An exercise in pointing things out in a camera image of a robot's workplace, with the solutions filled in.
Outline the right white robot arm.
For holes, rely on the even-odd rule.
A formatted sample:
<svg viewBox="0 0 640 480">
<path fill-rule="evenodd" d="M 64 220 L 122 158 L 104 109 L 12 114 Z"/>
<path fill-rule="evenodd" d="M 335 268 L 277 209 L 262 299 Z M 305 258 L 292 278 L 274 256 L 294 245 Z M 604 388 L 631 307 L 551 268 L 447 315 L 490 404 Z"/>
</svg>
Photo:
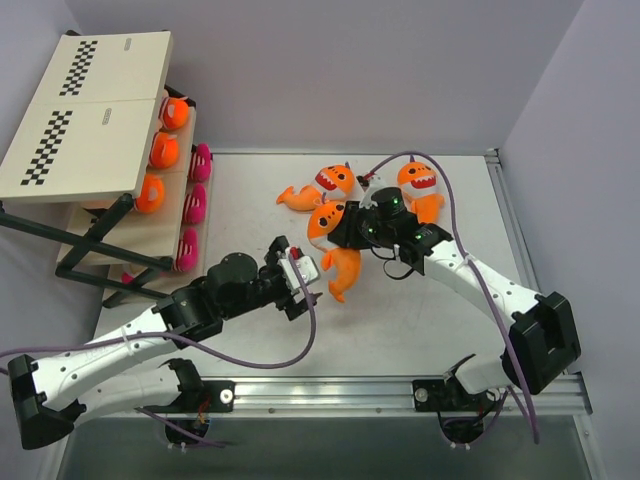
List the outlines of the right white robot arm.
<svg viewBox="0 0 640 480">
<path fill-rule="evenodd" d="M 504 277 L 467 253 L 457 237 L 409 212 L 396 187 L 362 202 L 349 201 L 329 233 L 339 247 L 392 251 L 400 262 L 436 280 L 482 311 L 498 327 L 504 351 L 496 358 L 473 354 L 459 361 L 443 385 L 446 402 L 465 409 L 479 393 L 516 386 L 537 395 L 581 355 L 570 302 L 543 295 Z"/>
</svg>

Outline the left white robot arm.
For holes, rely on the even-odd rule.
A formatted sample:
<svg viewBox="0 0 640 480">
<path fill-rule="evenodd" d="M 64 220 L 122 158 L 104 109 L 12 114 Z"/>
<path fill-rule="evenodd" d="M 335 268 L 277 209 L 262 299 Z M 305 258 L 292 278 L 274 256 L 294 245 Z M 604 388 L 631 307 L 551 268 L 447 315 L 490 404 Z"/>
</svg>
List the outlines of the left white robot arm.
<svg viewBox="0 0 640 480">
<path fill-rule="evenodd" d="M 225 321 L 269 304 L 290 320 L 313 314 L 317 297 L 308 288 L 320 277 L 313 258 L 279 236 L 264 261 L 228 254 L 204 276 L 83 345 L 2 352 L 22 448 L 49 446 L 89 420 L 121 411 L 198 407 L 205 385 L 191 361 L 131 370 L 185 348 L 211 354 L 203 342 L 221 333 Z"/>
</svg>

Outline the white pink glasses plush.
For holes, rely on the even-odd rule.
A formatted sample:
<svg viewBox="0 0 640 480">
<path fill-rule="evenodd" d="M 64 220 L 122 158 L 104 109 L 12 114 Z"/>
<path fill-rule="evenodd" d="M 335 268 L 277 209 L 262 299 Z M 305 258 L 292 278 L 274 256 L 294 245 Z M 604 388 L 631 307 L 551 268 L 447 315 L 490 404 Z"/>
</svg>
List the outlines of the white pink glasses plush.
<svg viewBox="0 0 640 480">
<path fill-rule="evenodd" d="M 186 225 L 197 225 L 203 222 L 206 217 L 206 203 L 206 189 L 201 184 L 194 185 L 184 199 L 182 222 Z"/>
<path fill-rule="evenodd" d="M 173 260 L 171 269 L 162 272 L 163 276 L 175 276 L 185 274 L 193 270 L 199 258 L 199 240 L 198 232 L 194 227 L 185 227 L 181 232 L 178 242 L 176 256 Z M 140 273 L 145 270 L 144 266 L 137 264 L 125 264 L 122 267 L 120 280 L 125 283 L 131 283 Z"/>
</svg>

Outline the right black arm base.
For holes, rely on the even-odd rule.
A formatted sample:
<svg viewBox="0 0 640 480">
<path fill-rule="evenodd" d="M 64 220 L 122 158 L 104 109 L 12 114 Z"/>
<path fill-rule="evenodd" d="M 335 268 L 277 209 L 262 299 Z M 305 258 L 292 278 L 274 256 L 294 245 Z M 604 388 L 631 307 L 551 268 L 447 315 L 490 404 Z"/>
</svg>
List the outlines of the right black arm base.
<svg viewBox="0 0 640 480">
<path fill-rule="evenodd" d="M 440 432 L 453 450 L 469 451 L 477 444 L 498 419 L 507 397 L 496 389 L 470 394 L 463 388 L 455 373 L 472 358 L 463 358 L 442 377 L 411 383 L 414 410 L 436 414 Z"/>
</svg>

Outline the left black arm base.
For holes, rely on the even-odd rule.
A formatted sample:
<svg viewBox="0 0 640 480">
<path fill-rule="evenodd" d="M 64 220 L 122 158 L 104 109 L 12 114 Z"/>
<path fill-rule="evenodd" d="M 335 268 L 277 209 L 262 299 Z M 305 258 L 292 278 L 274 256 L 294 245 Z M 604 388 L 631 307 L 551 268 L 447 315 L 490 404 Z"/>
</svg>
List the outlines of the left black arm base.
<svg viewBox="0 0 640 480">
<path fill-rule="evenodd" d="M 162 364 L 177 380 L 177 397 L 168 405 L 149 405 L 138 409 L 139 413 L 158 420 L 164 426 L 164 436 L 169 448 L 179 448 L 182 453 L 192 449 L 224 449 L 232 443 L 206 438 L 211 412 L 222 407 L 219 393 L 227 387 L 213 387 L 205 382 L 192 361 L 171 359 Z"/>
</svg>

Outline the black haired doll plush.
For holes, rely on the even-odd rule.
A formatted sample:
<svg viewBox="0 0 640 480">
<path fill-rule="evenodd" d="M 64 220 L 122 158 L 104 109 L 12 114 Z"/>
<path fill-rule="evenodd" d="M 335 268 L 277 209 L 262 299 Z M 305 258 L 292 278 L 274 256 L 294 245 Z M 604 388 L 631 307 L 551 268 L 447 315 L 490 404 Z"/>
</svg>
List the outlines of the black haired doll plush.
<svg viewBox="0 0 640 480">
<path fill-rule="evenodd" d="M 174 97 L 167 90 L 164 90 L 159 109 L 161 128 L 166 131 L 175 131 L 182 128 L 188 119 L 189 105 L 187 97 Z"/>
<path fill-rule="evenodd" d="M 134 209 L 142 214 L 152 214 L 160 209 L 165 199 L 165 186 L 161 177 L 146 174 L 140 195 L 134 200 Z"/>
<path fill-rule="evenodd" d="M 176 135 L 158 131 L 154 134 L 148 164 L 155 169 L 172 167 L 179 159 L 180 150 Z"/>
</svg>

